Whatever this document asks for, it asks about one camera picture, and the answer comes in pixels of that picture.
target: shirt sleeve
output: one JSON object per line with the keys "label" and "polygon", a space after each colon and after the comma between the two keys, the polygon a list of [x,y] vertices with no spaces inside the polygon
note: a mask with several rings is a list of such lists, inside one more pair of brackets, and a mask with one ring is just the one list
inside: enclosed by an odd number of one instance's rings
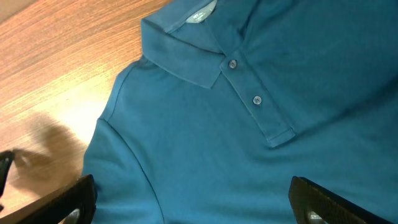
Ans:
{"label": "shirt sleeve", "polygon": [[137,158],[105,120],[97,121],[84,156],[98,198],[93,223],[163,223],[155,193]]}

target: button placket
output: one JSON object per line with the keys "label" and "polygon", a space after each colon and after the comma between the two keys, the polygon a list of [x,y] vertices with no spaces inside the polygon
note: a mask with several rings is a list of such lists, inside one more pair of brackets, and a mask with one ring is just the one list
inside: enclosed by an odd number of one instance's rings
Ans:
{"label": "button placket", "polygon": [[[231,68],[233,60],[239,62],[239,70]],[[226,58],[223,65],[221,70],[224,76],[253,115],[270,147],[275,147],[291,139],[295,134],[290,125],[285,122],[272,97],[251,67],[246,64],[246,60],[239,50]]]}

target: gray button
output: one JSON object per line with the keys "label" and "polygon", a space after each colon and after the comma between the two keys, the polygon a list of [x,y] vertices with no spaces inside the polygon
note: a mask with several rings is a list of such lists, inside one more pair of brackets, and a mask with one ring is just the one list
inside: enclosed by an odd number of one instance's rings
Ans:
{"label": "gray button", "polygon": [[260,96],[255,96],[255,97],[253,98],[253,103],[254,103],[255,105],[260,105],[260,104],[261,104],[261,101],[262,101],[262,99],[261,99]]}
{"label": "gray button", "polygon": [[236,68],[236,66],[238,66],[238,63],[236,62],[236,60],[230,60],[228,63],[228,66],[232,69]]}

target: shirt collar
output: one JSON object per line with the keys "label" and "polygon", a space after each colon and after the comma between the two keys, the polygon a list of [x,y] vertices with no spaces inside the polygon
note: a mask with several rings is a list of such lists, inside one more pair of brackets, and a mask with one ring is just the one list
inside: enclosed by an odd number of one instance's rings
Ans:
{"label": "shirt collar", "polygon": [[144,56],[176,77],[205,88],[211,88],[220,75],[224,55],[199,49],[170,33],[210,2],[174,0],[141,21]]}

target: wooden table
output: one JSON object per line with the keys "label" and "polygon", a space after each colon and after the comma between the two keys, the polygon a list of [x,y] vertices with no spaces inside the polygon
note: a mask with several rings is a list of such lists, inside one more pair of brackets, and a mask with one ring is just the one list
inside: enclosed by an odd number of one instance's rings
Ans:
{"label": "wooden table", "polygon": [[79,177],[139,20],[169,0],[38,0],[0,24],[0,151],[16,160],[0,217]]}

